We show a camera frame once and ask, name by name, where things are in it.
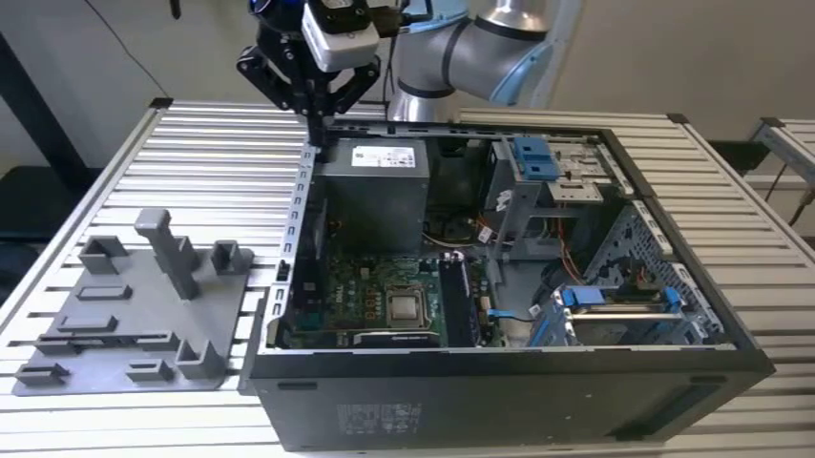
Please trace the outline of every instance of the slotted aluminum surface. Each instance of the slotted aluminum surface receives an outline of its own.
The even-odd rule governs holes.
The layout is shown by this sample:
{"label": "slotted aluminum surface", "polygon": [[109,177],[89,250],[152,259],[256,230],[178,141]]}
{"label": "slotted aluminum surface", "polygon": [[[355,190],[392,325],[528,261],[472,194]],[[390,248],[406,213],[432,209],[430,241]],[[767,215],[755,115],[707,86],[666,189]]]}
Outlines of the slotted aluminum surface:
{"label": "slotted aluminum surface", "polygon": [[[380,113],[363,106],[350,116]],[[463,118],[614,130],[778,374],[663,448],[446,449],[423,456],[814,456],[815,255],[696,132],[663,115],[467,110]],[[169,208],[173,232],[195,244],[234,238],[256,252],[230,362],[240,367],[252,313],[272,280],[303,135],[292,115],[266,105],[176,102],[145,116],[0,309],[0,322],[9,319],[0,334],[0,450],[104,458],[286,455],[258,400],[235,391],[235,376],[215,392],[17,398],[11,375],[79,276],[79,243],[92,234],[115,234],[131,246],[143,244],[129,225],[144,206]],[[370,454],[416,456],[399,450]]]}

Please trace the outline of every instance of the white wall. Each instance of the white wall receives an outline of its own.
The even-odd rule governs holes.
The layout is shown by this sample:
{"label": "white wall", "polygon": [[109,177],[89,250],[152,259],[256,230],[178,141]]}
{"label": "white wall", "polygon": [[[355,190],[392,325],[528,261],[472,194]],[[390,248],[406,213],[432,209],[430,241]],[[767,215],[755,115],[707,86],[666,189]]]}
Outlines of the white wall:
{"label": "white wall", "polygon": [[815,118],[812,0],[584,0],[550,107],[688,116],[747,139]]}
{"label": "white wall", "polygon": [[[165,0],[93,3],[172,96],[263,101],[235,71],[256,27],[244,2],[183,1],[180,21]],[[153,82],[81,0],[0,0],[0,30],[76,150],[104,165],[160,96]],[[0,136],[3,145],[15,141]]]}

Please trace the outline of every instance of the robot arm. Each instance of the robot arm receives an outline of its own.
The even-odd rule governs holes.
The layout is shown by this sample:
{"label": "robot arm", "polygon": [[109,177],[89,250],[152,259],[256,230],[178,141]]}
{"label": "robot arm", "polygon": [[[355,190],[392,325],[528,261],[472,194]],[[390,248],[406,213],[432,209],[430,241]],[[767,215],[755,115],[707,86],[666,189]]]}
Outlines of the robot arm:
{"label": "robot arm", "polygon": [[[546,61],[547,24],[536,12],[546,2],[496,0],[475,21],[466,17],[466,1],[403,3],[370,8],[366,0],[250,0],[258,46],[243,51],[239,72],[278,108],[298,113],[315,146],[326,144],[334,115],[379,78],[380,38],[406,34],[398,41],[395,120],[455,120],[456,90],[515,104],[523,81]],[[346,69],[354,75],[331,91]]]}

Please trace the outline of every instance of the blue plastic clip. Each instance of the blue plastic clip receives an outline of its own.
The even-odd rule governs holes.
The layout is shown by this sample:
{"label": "blue plastic clip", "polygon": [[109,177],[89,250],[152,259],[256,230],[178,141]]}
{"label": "blue plastic clip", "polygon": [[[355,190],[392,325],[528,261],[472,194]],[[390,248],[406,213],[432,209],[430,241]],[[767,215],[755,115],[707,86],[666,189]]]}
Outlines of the blue plastic clip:
{"label": "blue plastic clip", "polygon": [[563,305],[574,307],[576,305],[575,291],[571,289],[560,290],[560,297],[563,298]]}
{"label": "blue plastic clip", "polygon": [[683,306],[683,297],[679,295],[679,291],[674,289],[671,286],[666,286],[662,290],[664,295],[664,299],[667,301],[666,312],[676,313]]}
{"label": "blue plastic clip", "polygon": [[548,143],[542,138],[516,136],[515,157],[519,161],[523,179],[530,181],[555,181],[560,177],[560,167],[551,156]]}
{"label": "blue plastic clip", "polygon": [[568,289],[575,294],[576,305],[582,308],[606,304],[603,290],[598,286],[570,286]]}
{"label": "blue plastic clip", "polygon": [[487,316],[492,317],[492,318],[515,318],[515,313],[507,311],[507,310],[496,310],[494,308],[491,308],[487,311]]}
{"label": "blue plastic clip", "polygon": [[548,328],[548,320],[544,320],[540,323],[540,327],[538,328],[538,331],[535,331],[535,337],[532,337],[532,341],[530,342],[530,346],[538,346],[538,343],[540,342],[540,339],[544,337],[544,332],[547,332],[547,328]]}

